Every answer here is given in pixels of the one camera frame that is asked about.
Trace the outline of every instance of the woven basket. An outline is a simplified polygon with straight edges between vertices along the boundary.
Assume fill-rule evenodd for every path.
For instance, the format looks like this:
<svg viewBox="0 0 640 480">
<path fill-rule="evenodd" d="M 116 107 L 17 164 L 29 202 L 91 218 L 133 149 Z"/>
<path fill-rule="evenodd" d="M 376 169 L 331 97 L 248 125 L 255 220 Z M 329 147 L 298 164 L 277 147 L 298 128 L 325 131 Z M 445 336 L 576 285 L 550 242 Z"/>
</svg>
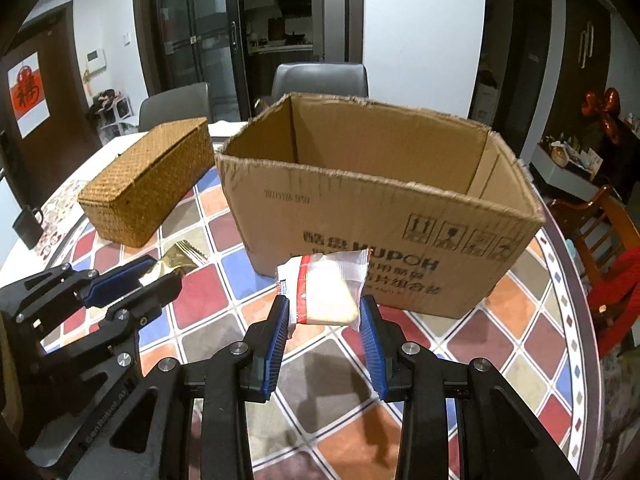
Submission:
<svg viewBox="0 0 640 480">
<path fill-rule="evenodd" d="M 160 124 L 89 182 L 78 203 L 102 238 L 139 248 L 213 165 L 205 118 Z"/>
</svg>

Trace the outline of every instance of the gold snack package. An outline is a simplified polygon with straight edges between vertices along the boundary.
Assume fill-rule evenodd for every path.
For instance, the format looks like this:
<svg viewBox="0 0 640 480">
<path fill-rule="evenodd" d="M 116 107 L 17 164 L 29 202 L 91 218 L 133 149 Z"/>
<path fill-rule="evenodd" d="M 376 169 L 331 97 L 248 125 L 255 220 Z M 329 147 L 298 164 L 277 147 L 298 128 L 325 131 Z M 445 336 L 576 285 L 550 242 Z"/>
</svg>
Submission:
<svg viewBox="0 0 640 480">
<path fill-rule="evenodd" d="M 179 240 L 141 278 L 140 285 L 148 285 L 161 276 L 178 269 L 184 276 L 207 263 L 207 257 L 187 240 Z"/>
</svg>

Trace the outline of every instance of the wooden chair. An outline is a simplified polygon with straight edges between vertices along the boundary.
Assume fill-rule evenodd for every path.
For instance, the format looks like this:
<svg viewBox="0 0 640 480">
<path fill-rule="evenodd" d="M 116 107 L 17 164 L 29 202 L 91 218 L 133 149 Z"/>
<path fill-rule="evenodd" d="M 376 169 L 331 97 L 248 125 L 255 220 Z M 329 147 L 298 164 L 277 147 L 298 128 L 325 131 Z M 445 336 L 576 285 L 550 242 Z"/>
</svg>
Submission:
<svg viewBox="0 0 640 480">
<path fill-rule="evenodd" d="M 556 219 L 565 238 L 573 241 L 584 265 L 584 274 L 591 286 L 597 286 L 607 279 L 607 269 L 615 258 L 625 251 L 640 248 L 640 235 L 626 213 L 624 206 L 611 194 L 614 189 L 610 185 L 598 190 L 590 202 L 573 205 L 563 200 L 553 200 L 549 209 Z M 593 223 L 583 232 L 582 229 L 593 219 Z M 607 228 L 606 232 L 588 245 L 587 238 L 599 225 Z M 605 242 L 609 247 L 598 257 L 594 254 Z M 607 330 L 620 316 L 628 303 L 628 298 L 612 305 L 591 305 L 590 311 L 594 328 Z"/>
</svg>

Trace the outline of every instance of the packaged bread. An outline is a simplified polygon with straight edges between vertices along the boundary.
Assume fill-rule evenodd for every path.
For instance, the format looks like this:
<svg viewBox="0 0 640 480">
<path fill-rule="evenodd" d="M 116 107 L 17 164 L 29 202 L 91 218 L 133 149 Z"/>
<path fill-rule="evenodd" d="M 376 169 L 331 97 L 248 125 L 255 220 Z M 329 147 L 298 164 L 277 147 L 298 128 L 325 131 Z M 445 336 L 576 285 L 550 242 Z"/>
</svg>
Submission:
<svg viewBox="0 0 640 480">
<path fill-rule="evenodd" d="M 360 295 L 369 251 L 295 256 L 278 266 L 278 294 L 289 299 L 289 335 L 295 325 L 360 325 Z"/>
</svg>

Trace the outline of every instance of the door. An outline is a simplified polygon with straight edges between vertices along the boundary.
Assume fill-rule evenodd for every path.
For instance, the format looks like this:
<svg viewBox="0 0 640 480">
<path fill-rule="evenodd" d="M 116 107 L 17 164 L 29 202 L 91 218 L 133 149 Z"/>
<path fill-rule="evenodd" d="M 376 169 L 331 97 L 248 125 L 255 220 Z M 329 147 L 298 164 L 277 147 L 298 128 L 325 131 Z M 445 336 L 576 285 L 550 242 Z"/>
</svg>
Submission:
<svg viewBox="0 0 640 480">
<path fill-rule="evenodd" d="M 159 21 L 172 88 L 209 83 L 215 121 L 249 117 L 238 0 L 159 0 Z"/>
<path fill-rule="evenodd" d="M 609 54 L 609 11 L 597 0 L 566 0 L 560 75 L 543 137 L 580 136 L 590 124 L 580 106 L 585 92 L 604 93 Z"/>
<path fill-rule="evenodd" d="M 97 132 L 84 116 L 88 107 L 76 61 L 72 4 L 22 30 L 1 65 L 7 148 L 22 159 L 20 166 L 29 176 L 24 182 L 12 175 L 10 181 L 27 188 L 16 195 L 41 206 L 100 148 Z M 33 107 L 21 107 L 29 102 Z"/>
<path fill-rule="evenodd" d="M 509 57 L 494 129 L 520 155 L 536 111 L 551 37 L 551 0 L 513 0 Z"/>
</svg>

